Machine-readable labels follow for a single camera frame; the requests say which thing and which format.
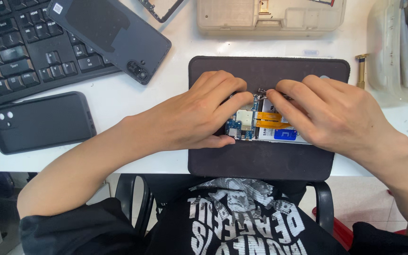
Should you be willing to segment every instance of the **white desk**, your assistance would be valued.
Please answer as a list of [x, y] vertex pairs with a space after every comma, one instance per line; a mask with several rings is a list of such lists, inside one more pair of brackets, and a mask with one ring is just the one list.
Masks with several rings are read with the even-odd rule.
[[[205, 37], [196, 25], [196, 1], [186, 0], [170, 20], [160, 24], [136, 0], [122, 0], [173, 43], [173, 48], [147, 86], [128, 75], [117, 73], [65, 86], [27, 99], [69, 91], [81, 91], [86, 98], [98, 133], [110, 128], [123, 117], [143, 112], [188, 89], [188, 63], [198, 55], [285, 57], [287, 49], [331, 52], [351, 66], [350, 84], [357, 83], [358, 64], [355, 55], [366, 53], [366, 23], [372, 0], [348, 0], [345, 21], [336, 31], [318, 40], [279, 40], [277, 37]], [[324, 45], [331, 42], [331, 49]], [[385, 95], [371, 91], [383, 107], [389, 122], [408, 135], [408, 104], [394, 105]], [[0, 171], [41, 171], [59, 155], [75, 145], [61, 146], [29, 153], [5, 156], [0, 153]], [[187, 151], [163, 152], [133, 162], [117, 170], [121, 173], [188, 173]], [[341, 155], [335, 156], [332, 176], [369, 176], [361, 166]]]

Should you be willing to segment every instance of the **graphic print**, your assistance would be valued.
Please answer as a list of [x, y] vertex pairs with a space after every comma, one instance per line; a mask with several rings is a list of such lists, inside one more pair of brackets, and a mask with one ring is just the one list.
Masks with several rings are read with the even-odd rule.
[[191, 188], [219, 188], [209, 197], [188, 199], [195, 255], [206, 255], [212, 240], [216, 255], [306, 255], [297, 237], [305, 227], [297, 207], [270, 196], [273, 186], [258, 180], [220, 178]]

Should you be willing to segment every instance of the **keyboard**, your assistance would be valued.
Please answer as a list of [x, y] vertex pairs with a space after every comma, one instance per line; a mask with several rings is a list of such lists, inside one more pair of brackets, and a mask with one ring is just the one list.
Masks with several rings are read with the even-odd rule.
[[49, 0], [0, 0], [0, 104], [120, 70], [66, 32]]

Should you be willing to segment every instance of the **red object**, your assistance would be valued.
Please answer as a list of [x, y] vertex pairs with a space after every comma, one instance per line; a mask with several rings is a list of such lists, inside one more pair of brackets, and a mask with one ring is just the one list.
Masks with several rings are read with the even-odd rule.
[[[317, 214], [317, 208], [314, 207], [312, 213], [314, 216]], [[399, 230], [395, 232], [396, 234], [405, 235], [406, 230]], [[346, 227], [337, 218], [334, 219], [333, 223], [333, 237], [348, 251], [352, 247], [352, 242], [354, 241], [354, 232]]]

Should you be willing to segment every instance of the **plastic storage box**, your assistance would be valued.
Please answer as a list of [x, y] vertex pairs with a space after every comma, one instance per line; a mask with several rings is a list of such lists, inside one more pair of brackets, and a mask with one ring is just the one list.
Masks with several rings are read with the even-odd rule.
[[400, 77], [400, 0], [377, 0], [368, 15], [366, 72], [374, 89], [408, 102]]
[[202, 32], [320, 36], [344, 21], [346, 0], [198, 0]]

